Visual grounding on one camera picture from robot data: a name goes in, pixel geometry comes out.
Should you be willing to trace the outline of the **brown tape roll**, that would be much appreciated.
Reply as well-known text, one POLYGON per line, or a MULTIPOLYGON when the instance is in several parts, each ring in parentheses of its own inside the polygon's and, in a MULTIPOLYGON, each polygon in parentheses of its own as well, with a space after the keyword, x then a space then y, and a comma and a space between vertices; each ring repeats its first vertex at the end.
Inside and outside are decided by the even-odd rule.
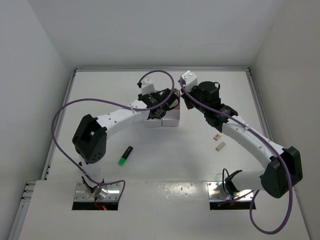
POLYGON ((177 88, 175 88, 174 90, 173 90, 173 93, 179 98, 180 97, 180 91, 177 89, 177 88))

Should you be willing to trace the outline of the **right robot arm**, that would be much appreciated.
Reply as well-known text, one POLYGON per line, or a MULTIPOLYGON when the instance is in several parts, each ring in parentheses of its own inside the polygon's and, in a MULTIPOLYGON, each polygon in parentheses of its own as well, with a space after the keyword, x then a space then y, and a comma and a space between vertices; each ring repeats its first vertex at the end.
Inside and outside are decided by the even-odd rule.
POLYGON ((303 179, 301 155, 293 146, 285 148, 248 126, 243 118, 221 102, 217 82, 179 81, 187 109, 197 109, 206 122, 240 144, 261 164, 262 171, 234 171, 225 180, 227 194, 242 190, 265 191, 279 199, 303 179))

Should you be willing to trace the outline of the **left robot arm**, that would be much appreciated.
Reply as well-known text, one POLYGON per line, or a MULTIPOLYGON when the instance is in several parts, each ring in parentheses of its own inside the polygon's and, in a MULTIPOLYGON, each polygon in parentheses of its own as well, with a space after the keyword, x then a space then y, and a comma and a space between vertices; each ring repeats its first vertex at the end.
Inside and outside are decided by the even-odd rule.
POLYGON ((72 143, 79 154, 85 173, 82 182, 91 195, 100 191, 98 184, 104 179, 100 174, 100 167, 96 165, 107 151, 107 140, 119 131, 142 122, 146 128, 166 127, 169 111, 180 107, 180 91, 170 89, 139 94, 138 99, 132 102, 128 109, 120 108, 111 113, 93 117, 85 115, 72 138, 72 143))

